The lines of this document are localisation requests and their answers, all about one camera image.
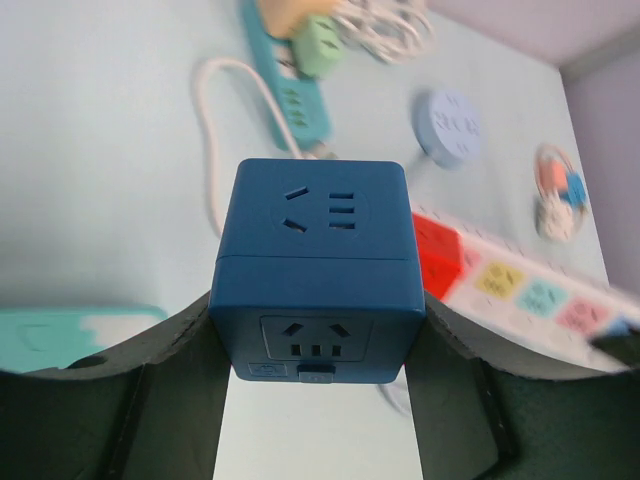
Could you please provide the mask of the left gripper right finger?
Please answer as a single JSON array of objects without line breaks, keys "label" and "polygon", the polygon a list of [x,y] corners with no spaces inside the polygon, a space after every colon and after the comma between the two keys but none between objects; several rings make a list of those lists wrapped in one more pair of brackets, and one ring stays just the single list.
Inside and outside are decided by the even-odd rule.
[{"label": "left gripper right finger", "polygon": [[426,303],[406,361],[426,479],[635,479],[639,331],[600,334],[600,374],[556,361]]}]

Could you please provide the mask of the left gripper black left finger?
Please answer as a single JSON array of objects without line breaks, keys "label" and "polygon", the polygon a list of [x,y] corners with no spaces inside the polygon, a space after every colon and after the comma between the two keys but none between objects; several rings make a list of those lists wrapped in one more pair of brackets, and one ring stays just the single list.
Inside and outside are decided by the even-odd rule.
[{"label": "left gripper black left finger", "polygon": [[2,478],[212,478],[230,361],[208,301],[68,368],[2,372]]}]

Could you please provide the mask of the teal triangular power strip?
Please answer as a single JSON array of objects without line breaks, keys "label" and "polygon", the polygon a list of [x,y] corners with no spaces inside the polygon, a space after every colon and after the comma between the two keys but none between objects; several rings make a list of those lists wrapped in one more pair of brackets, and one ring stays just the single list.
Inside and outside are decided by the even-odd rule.
[{"label": "teal triangular power strip", "polygon": [[157,307],[53,307],[1,311],[1,368],[66,368],[166,320]]}]

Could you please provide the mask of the red cube adapter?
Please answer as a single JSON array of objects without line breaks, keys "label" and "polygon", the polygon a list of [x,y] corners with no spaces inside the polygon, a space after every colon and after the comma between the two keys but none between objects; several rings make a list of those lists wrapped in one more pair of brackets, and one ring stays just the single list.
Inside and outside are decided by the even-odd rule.
[{"label": "red cube adapter", "polygon": [[412,215],[423,288],[443,300],[463,273],[462,246],[456,230]]}]

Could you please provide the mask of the white square adapter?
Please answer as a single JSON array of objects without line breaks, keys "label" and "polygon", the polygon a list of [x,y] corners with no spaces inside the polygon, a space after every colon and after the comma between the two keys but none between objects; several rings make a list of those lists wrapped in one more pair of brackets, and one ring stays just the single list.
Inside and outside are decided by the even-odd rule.
[{"label": "white square adapter", "polygon": [[547,240],[567,243],[574,233],[572,207],[560,198],[548,197],[539,201],[537,212],[538,234]]}]

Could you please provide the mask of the blue cube adapter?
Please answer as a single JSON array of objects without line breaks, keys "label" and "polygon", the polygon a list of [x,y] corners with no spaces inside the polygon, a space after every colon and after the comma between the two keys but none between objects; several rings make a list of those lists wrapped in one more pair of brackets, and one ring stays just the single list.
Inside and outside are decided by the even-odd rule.
[{"label": "blue cube adapter", "polygon": [[403,168],[242,161],[209,314],[241,379],[395,380],[426,316]]}]

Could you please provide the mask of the pink small plug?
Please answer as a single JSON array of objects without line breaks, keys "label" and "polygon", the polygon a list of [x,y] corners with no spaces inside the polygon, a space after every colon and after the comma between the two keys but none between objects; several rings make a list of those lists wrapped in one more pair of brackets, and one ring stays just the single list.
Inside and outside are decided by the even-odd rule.
[{"label": "pink small plug", "polygon": [[542,191],[545,194],[552,192],[561,194],[567,190],[567,172],[564,163],[560,160],[544,160],[539,172]]}]

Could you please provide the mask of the round light blue socket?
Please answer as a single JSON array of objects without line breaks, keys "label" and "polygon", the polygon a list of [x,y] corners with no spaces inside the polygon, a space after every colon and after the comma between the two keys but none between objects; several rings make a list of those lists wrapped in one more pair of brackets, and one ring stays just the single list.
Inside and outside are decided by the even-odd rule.
[{"label": "round light blue socket", "polygon": [[420,148],[443,169],[459,169],[482,152],[477,112],[457,90],[440,88],[420,93],[412,107],[412,127]]}]

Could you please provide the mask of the teal small adapter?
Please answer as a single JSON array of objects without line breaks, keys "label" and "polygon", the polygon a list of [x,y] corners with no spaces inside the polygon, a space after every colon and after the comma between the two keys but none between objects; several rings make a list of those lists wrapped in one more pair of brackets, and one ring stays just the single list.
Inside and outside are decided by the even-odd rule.
[{"label": "teal small adapter", "polygon": [[298,72],[288,41],[266,32],[255,1],[242,1],[240,11],[257,73],[273,94],[299,148],[311,150],[331,134],[318,83]]}]

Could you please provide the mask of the orange cube adapter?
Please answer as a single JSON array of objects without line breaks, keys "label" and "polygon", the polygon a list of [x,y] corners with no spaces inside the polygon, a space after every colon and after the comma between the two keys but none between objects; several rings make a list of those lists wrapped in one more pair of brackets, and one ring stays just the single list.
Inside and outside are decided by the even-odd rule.
[{"label": "orange cube adapter", "polygon": [[338,0],[257,0],[265,29],[274,38],[290,38],[309,15],[329,15]]}]

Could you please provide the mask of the blue square adapter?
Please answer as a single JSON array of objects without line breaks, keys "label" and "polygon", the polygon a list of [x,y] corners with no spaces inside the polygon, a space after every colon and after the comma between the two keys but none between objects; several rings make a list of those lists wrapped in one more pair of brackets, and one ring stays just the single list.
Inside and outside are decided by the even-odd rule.
[{"label": "blue square adapter", "polygon": [[582,177],[577,172],[567,174],[567,190],[561,197],[573,208],[580,209],[586,203],[586,191]]}]

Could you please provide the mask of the light green small adapter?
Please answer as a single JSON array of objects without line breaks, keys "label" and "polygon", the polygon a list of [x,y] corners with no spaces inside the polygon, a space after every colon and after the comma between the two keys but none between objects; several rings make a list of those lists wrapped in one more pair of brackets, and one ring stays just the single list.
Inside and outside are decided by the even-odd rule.
[{"label": "light green small adapter", "polygon": [[297,69],[306,77],[325,77],[343,57],[343,42],[330,16],[308,15],[291,44]]}]

